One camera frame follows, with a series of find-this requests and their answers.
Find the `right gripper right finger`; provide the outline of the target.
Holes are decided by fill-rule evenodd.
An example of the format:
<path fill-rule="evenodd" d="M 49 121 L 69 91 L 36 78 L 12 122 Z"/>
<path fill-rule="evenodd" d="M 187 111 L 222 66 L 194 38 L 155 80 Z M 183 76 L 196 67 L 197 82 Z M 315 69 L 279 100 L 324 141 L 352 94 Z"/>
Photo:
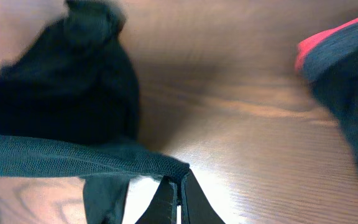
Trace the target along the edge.
<path fill-rule="evenodd" d="M 192 170 L 181 181 L 182 224 L 225 224 L 206 198 Z"/>

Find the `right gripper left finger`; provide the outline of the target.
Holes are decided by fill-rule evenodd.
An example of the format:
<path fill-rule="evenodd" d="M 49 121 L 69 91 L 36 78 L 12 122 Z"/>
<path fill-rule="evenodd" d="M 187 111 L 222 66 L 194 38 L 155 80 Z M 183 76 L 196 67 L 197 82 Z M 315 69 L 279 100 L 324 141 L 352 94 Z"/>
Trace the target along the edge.
<path fill-rule="evenodd" d="M 149 206 L 135 224 L 176 224 L 177 185 L 164 177 Z"/>

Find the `black t-shirt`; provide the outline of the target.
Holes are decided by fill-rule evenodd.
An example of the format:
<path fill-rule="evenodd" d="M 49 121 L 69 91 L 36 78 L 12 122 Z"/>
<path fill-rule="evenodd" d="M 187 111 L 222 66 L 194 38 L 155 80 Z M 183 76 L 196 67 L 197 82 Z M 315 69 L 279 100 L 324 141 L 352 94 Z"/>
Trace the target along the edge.
<path fill-rule="evenodd" d="M 14 64 L 0 69 L 0 176 L 81 177 L 88 223 L 120 223 L 130 180 L 179 183 L 187 163 L 137 142 L 139 83 L 105 1 L 68 1 Z"/>

